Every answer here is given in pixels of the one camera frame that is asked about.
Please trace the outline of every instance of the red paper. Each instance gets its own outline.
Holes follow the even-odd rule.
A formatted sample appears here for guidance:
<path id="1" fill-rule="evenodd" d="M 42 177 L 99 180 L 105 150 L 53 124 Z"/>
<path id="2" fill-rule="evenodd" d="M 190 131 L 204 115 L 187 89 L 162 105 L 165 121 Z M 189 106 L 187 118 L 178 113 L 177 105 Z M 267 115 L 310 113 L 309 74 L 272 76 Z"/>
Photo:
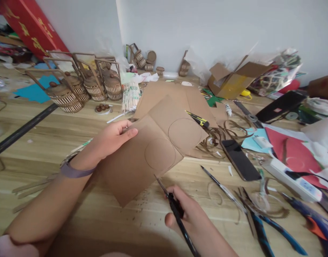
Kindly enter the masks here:
<path id="1" fill-rule="evenodd" d="M 274 146 L 273 149 L 277 155 L 277 158 L 283 162 L 283 145 L 287 140 L 287 158 L 286 166 L 295 172 L 308 172 L 311 169 L 315 173 L 319 173 L 322 168 L 317 160 L 315 160 L 313 154 L 302 143 L 304 141 L 281 134 L 270 128 L 265 128 L 270 143 Z M 303 177 L 309 183 L 327 189 L 324 185 L 320 184 L 319 178 L 316 176 Z"/>

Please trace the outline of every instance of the wire cutters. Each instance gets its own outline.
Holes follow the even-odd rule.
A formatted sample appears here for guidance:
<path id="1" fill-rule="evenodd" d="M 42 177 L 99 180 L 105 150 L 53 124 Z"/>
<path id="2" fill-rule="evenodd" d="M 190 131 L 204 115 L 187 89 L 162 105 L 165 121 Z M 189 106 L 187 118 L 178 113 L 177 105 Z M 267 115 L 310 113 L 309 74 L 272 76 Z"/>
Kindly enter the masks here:
<path id="1" fill-rule="evenodd" d="M 187 230 L 185 229 L 183 222 L 182 222 L 182 218 L 184 215 L 184 210 L 182 209 L 181 204 L 179 203 L 178 200 L 175 200 L 174 194 L 173 193 L 169 193 L 165 187 L 163 186 L 162 182 L 160 181 L 159 178 L 156 177 L 156 175 L 154 175 L 155 178 L 157 179 L 159 185 L 161 186 L 161 188 L 163 189 L 165 196 L 168 198 L 169 203 L 170 203 L 170 208 L 176 218 L 177 224 L 182 232 L 182 235 L 185 239 L 185 241 L 187 242 L 187 245 L 189 246 L 189 249 L 191 250 L 192 254 L 194 257 L 200 257 L 200 254 L 198 253 L 198 251 L 196 250 L 195 246 L 193 245 L 193 242 L 191 241 Z"/>
<path id="2" fill-rule="evenodd" d="M 275 257 L 275 255 L 270 247 L 262 220 L 268 223 L 278 232 L 280 232 L 288 240 L 288 242 L 291 244 L 291 246 L 294 248 L 295 251 L 297 251 L 301 255 L 308 255 L 307 252 L 302 248 L 302 246 L 283 227 L 281 227 L 278 223 L 274 222 L 272 219 L 257 214 L 244 201 L 244 198 L 248 199 L 249 201 L 251 201 L 251 199 L 243 187 L 242 187 L 242 191 L 239 189 L 240 194 L 238 194 L 237 192 L 236 193 L 238 194 L 240 200 L 243 202 L 244 206 L 248 209 L 247 215 L 252 230 L 252 234 L 256 239 L 258 239 L 260 247 L 262 248 L 266 257 Z"/>

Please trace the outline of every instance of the watch strap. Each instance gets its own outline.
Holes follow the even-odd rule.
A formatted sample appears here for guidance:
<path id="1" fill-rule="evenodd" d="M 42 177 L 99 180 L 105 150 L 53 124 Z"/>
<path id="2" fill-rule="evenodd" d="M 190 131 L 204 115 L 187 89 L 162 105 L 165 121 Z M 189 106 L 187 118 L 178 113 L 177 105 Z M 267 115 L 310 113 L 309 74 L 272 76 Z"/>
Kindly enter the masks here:
<path id="1" fill-rule="evenodd" d="M 80 178 L 80 177 L 86 177 L 91 175 L 96 167 L 90 169 L 90 170 L 75 170 L 71 167 L 69 162 L 65 162 L 61 167 L 60 171 L 61 173 L 68 178 Z"/>

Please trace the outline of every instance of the blue paper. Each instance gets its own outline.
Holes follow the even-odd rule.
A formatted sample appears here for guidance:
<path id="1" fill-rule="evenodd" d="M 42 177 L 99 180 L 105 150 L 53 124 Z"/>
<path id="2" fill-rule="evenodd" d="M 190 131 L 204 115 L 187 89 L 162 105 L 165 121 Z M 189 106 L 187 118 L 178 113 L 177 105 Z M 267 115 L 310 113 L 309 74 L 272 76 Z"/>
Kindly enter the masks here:
<path id="1" fill-rule="evenodd" d="M 57 68 L 53 61 L 49 61 L 49 64 L 50 64 L 51 69 Z M 38 63 L 33 68 L 35 68 L 35 69 L 42 69 L 42 70 L 48 70 L 49 69 L 49 67 L 47 66 L 47 64 L 44 63 L 44 62 Z"/>
<path id="2" fill-rule="evenodd" d="M 253 133 L 253 129 L 249 128 L 247 129 L 247 131 L 251 134 Z M 269 153 L 269 150 L 270 148 L 261 148 L 257 143 L 256 141 L 253 140 L 254 136 L 261 136 L 261 137 L 264 137 L 266 140 L 269 141 L 269 138 L 268 138 L 268 135 L 265 131 L 264 128 L 258 128 L 256 132 L 254 132 L 253 136 L 252 137 L 248 137 L 246 138 L 243 143 L 242 143 L 242 147 L 243 148 L 246 148 L 246 149 L 249 149 L 249 150 L 252 150 L 252 151 L 255 151 L 255 152 L 262 152 L 262 153 Z"/>
<path id="3" fill-rule="evenodd" d="M 56 82 L 59 83 L 55 76 L 42 76 L 41 79 L 39 79 L 40 84 L 44 88 L 48 88 L 50 85 L 50 82 Z M 21 89 L 18 89 L 16 92 L 14 92 L 18 96 L 22 96 L 25 98 L 28 98 L 29 101 L 36 101 L 40 104 L 47 102 L 50 100 L 49 96 L 37 85 L 33 84 Z"/>

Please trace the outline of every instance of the power strip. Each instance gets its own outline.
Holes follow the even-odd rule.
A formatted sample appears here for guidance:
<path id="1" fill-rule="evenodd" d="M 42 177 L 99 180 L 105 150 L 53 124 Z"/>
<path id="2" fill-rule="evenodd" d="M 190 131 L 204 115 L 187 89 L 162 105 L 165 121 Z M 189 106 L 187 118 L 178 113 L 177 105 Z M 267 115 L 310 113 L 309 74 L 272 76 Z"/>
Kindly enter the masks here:
<path id="1" fill-rule="evenodd" d="M 302 200 L 306 202 L 321 201 L 322 192 L 302 177 L 296 180 L 292 179 L 289 175 L 285 173 L 286 171 L 292 170 L 289 169 L 286 165 L 284 165 L 280 160 L 273 158 L 264 161 L 262 167 L 266 169 L 275 178 L 277 178 L 279 181 L 285 183 L 296 193 L 298 193 Z"/>

